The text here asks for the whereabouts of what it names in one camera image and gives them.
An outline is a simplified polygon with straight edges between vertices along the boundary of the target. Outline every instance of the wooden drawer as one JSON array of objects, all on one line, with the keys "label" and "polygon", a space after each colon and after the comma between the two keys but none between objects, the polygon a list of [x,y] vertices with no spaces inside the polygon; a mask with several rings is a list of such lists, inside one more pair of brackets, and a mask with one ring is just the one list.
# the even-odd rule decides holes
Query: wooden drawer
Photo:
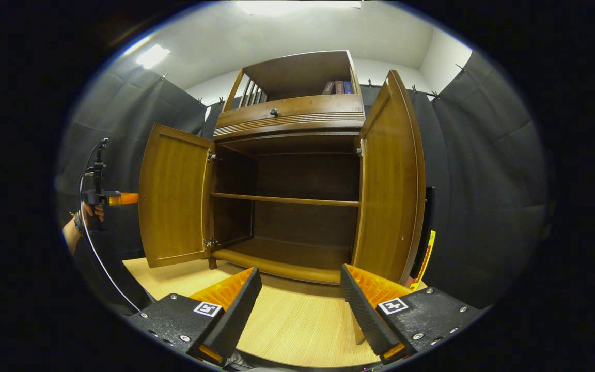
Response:
[{"label": "wooden drawer", "polygon": [[[270,111],[277,109],[277,116]],[[311,95],[225,111],[213,139],[284,130],[359,129],[364,124],[362,95]]]}]

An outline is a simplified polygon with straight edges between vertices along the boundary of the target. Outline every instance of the cabinet door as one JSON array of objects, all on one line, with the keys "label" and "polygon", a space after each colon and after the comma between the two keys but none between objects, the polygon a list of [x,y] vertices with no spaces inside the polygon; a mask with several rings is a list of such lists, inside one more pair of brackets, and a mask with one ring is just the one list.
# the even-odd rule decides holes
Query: cabinet door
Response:
[{"label": "cabinet door", "polygon": [[139,228],[150,268],[208,257],[215,142],[153,125],[139,178]]},{"label": "cabinet door", "polygon": [[399,282],[415,262],[426,179],[415,112],[396,71],[389,71],[359,136],[362,181],[352,264]]}]

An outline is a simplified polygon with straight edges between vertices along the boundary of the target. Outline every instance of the bracelet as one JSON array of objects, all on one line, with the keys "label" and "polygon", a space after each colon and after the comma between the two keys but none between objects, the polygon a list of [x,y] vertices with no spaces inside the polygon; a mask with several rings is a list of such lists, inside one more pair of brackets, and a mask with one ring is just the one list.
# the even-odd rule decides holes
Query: bracelet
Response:
[{"label": "bracelet", "polygon": [[77,232],[80,233],[80,235],[83,235],[82,223],[81,223],[81,219],[80,219],[80,212],[78,211],[73,216],[74,216],[73,221],[75,222],[75,230],[77,230]]}]

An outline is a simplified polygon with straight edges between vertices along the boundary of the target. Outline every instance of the wooden floor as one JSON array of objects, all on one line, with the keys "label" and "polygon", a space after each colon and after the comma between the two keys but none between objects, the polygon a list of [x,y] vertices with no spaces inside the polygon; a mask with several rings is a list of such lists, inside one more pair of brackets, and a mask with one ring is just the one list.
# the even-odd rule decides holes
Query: wooden floor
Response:
[{"label": "wooden floor", "polygon": [[[151,295],[190,296],[243,271],[225,261],[208,269],[204,259],[149,269],[145,258],[123,261]],[[369,344],[355,344],[352,313],[340,286],[261,274],[262,290],[238,349],[274,362],[305,367],[345,367],[378,362]]]}]

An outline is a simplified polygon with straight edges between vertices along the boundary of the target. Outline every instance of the human hand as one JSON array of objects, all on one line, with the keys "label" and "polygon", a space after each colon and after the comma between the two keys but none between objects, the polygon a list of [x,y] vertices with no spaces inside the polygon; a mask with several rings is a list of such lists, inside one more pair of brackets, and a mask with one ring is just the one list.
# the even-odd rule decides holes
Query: human hand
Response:
[{"label": "human hand", "polygon": [[[104,209],[102,208],[102,205],[96,205],[95,210],[93,210],[91,205],[82,202],[82,209],[85,210],[89,216],[93,216],[93,213],[95,212],[95,214],[100,218],[100,222],[104,221]],[[89,220],[84,219],[84,224],[89,227]]]}]

